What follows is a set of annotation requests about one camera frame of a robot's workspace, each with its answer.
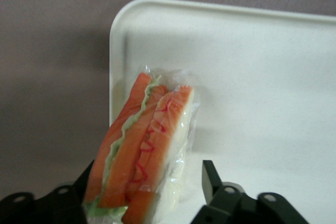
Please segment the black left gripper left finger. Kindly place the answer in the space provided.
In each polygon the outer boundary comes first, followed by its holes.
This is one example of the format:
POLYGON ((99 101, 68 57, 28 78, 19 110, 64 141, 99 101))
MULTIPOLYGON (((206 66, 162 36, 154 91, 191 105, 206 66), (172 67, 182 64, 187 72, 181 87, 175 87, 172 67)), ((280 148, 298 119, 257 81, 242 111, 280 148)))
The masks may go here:
POLYGON ((61 185, 41 198, 17 192, 1 199, 1 223, 87 223, 82 202, 92 165, 73 184, 61 185))

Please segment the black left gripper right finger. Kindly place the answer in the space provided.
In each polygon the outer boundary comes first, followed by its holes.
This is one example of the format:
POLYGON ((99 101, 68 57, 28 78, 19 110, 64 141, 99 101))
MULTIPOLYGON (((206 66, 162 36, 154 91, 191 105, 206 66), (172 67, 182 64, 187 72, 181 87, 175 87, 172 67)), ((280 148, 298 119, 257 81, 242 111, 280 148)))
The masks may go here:
POLYGON ((253 199, 239 184, 221 181, 211 160, 202 163, 202 189, 206 204, 193 223, 307 223, 280 194, 266 192, 253 199))

